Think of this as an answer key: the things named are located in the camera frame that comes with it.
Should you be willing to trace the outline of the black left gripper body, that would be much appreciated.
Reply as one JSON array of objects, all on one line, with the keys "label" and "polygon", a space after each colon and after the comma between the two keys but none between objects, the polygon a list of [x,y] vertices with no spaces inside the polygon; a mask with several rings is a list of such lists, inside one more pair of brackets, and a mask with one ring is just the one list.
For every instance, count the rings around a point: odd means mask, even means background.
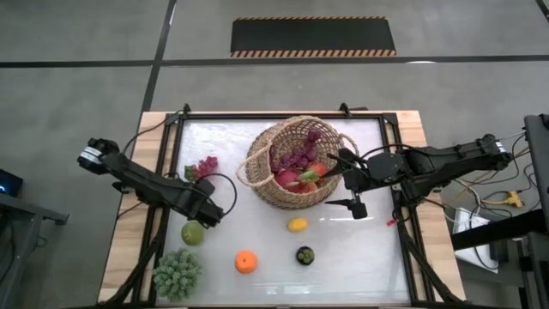
[{"label": "black left gripper body", "polygon": [[190,197],[184,209],[188,219],[197,221],[205,228],[215,227],[223,217],[223,209],[206,197]]}]

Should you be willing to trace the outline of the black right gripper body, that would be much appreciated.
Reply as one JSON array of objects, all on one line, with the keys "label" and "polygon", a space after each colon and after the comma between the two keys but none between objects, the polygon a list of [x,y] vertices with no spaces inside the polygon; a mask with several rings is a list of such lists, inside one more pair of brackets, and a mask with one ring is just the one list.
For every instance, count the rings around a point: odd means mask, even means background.
[{"label": "black right gripper body", "polygon": [[368,169],[359,164],[359,157],[349,148],[340,148],[338,156],[347,160],[350,167],[341,171],[345,187],[357,193],[371,191],[377,188],[377,184],[370,176]]}]

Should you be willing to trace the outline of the red apple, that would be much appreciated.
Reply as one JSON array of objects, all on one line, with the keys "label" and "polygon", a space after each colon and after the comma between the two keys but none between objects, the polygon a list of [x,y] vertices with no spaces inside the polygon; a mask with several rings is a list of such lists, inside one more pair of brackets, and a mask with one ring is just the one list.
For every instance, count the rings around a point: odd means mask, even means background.
[{"label": "red apple", "polygon": [[328,168],[321,162],[314,161],[306,169],[307,172],[314,172],[318,177],[322,177]]}]

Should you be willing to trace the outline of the purple grape bunch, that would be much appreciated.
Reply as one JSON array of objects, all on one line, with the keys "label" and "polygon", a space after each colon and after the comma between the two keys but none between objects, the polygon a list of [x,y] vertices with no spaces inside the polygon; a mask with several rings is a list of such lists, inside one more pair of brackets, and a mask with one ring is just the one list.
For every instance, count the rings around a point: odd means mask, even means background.
[{"label": "purple grape bunch", "polygon": [[293,148],[290,152],[281,155],[275,159],[275,148],[269,150],[270,170],[272,173],[280,173],[290,168],[305,169],[317,159],[317,142],[321,137],[321,132],[316,129],[310,129],[302,145]]}]

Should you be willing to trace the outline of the red fruits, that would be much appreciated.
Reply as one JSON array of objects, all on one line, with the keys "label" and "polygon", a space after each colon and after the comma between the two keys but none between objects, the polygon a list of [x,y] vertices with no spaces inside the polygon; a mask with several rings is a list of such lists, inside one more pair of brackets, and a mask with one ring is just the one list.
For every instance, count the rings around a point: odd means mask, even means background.
[{"label": "red fruits", "polygon": [[314,172],[304,172],[297,174],[293,171],[283,171],[275,178],[275,182],[286,191],[292,193],[304,194],[301,192],[303,185],[308,183],[317,183],[320,180]]}]

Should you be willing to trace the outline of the green round fruit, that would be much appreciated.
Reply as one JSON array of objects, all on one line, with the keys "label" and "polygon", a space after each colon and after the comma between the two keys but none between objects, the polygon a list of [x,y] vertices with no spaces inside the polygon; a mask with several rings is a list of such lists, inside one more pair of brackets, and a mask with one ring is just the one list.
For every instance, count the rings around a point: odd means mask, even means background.
[{"label": "green round fruit", "polygon": [[198,221],[187,221],[181,228],[181,239],[186,245],[200,245],[204,237],[205,227]]}]

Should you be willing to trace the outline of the orange fruit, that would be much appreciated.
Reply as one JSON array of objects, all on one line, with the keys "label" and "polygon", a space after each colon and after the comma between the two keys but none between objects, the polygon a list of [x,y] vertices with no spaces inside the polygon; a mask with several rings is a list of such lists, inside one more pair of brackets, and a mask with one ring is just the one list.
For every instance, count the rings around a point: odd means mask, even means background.
[{"label": "orange fruit", "polygon": [[234,266],[241,274],[252,273],[257,265],[257,256],[253,251],[241,250],[235,256]]}]

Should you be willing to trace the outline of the green broccoli head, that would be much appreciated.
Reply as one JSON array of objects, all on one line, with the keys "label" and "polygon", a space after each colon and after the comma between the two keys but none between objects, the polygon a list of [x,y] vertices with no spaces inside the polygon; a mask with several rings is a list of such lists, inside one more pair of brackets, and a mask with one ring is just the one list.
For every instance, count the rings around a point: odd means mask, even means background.
[{"label": "green broccoli head", "polygon": [[195,293],[202,276],[202,264],[194,252],[181,248],[164,255],[152,274],[157,295],[179,302]]}]

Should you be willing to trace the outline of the dark mangosteen with green cap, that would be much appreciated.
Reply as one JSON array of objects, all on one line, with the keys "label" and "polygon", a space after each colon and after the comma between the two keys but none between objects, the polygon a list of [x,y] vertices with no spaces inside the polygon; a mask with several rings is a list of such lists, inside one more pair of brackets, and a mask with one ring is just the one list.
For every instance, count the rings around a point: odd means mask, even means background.
[{"label": "dark mangosteen with green cap", "polygon": [[315,260],[315,252],[309,246],[300,246],[295,253],[295,258],[301,265],[310,265]]}]

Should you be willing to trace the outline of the white flat box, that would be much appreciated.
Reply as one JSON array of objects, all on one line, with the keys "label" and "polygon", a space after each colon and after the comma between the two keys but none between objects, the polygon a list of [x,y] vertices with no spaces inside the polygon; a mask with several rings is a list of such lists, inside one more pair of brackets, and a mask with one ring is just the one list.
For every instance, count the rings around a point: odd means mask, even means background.
[{"label": "white flat box", "polygon": [[[464,208],[458,208],[451,221],[453,222],[453,234],[465,232],[471,228],[490,223],[489,220],[479,216],[477,213]],[[495,274],[498,273],[499,262],[492,258],[488,244],[455,250],[455,256],[459,260],[478,266],[481,269],[491,271]]]}]

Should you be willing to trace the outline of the black floor mat striped edges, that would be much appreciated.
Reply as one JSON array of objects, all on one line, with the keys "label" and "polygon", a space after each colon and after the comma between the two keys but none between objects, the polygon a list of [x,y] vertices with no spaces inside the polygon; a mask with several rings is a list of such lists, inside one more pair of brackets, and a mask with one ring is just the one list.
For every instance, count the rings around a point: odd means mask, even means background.
[{"label": "black floor mat striped edges", "polygon": [[389,22],[374,16],[239,17],[233,58],[376,58],[397,54]]}]

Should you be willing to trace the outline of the black metal beam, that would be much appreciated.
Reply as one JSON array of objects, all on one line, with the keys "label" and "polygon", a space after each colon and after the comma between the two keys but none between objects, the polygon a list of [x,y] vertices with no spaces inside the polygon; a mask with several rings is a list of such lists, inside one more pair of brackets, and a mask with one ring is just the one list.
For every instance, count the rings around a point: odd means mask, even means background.
[{"label": "black metal beam", "polygon": [[459,251],[499,240],[521,237],[530,232],[549,232],[549,219],[546,218],[543,209],[453,234],[451,241],[453,248]]}]

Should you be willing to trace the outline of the yellow power splitter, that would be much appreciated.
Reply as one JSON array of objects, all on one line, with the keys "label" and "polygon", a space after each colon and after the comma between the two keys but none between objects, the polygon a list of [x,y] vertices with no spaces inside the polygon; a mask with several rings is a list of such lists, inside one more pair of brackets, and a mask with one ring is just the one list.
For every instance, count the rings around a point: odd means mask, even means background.
[{"label": "yellow power splitter", "polygon": [[508,191],[508,196],[504,200],[495,201],[493,204],[509,205],[518,209],[523,207],[523,201],[521,200],[518,191]]}]

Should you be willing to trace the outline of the grey metal desk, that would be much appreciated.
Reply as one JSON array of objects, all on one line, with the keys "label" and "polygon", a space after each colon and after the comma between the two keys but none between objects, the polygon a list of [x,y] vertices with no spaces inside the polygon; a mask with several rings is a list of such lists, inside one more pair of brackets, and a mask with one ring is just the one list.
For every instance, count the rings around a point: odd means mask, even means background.
[{"label": "grey metal desk", "polygon": [[9,309],[13,303],[42,221],[60,226],[68,219],[68,214],[0,194],[0,309]]}]

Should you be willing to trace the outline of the dark grey equipment panel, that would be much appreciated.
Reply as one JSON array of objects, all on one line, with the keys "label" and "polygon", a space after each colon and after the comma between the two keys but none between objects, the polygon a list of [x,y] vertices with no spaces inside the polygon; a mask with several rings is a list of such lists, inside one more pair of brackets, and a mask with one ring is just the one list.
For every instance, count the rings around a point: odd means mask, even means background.
[{"label": "dark grey equipment panel", "polygon": [[549,227],[549,114],[528,115],[524,124],[541,210]]}]

